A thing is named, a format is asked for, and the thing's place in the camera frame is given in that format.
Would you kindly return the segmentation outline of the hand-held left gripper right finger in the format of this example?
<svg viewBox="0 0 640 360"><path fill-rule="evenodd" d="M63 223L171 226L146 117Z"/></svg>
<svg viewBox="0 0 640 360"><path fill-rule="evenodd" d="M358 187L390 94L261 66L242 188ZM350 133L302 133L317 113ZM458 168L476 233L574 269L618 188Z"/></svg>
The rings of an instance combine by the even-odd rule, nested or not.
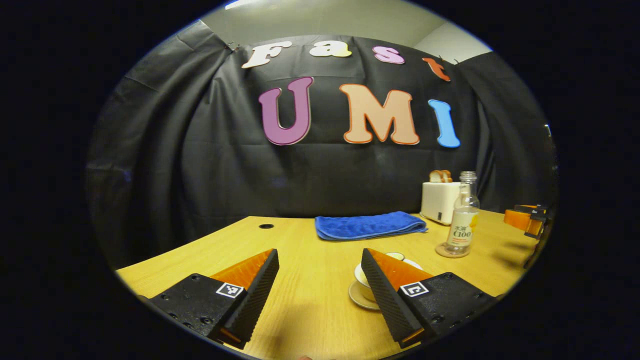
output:
<svg viewBox="0 0 640 360"><path fill-rule="evenodd" d="M363 249L361 268L402 349L444 337L498 301L452 272L431 275L372 248Z"/></svg>

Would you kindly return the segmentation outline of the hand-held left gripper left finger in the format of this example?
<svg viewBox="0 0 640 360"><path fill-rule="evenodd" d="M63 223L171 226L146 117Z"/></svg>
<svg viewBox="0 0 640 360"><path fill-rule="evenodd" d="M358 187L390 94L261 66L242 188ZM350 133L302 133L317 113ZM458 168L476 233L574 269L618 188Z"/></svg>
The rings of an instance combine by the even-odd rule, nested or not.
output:
<svg viewBox="0 0 640 360"><path fill-rule="evenodd" d="M278 251L271 248L214 275L193 273L153 297L139 298L195 333L243 350L279 268Z"/></svg>

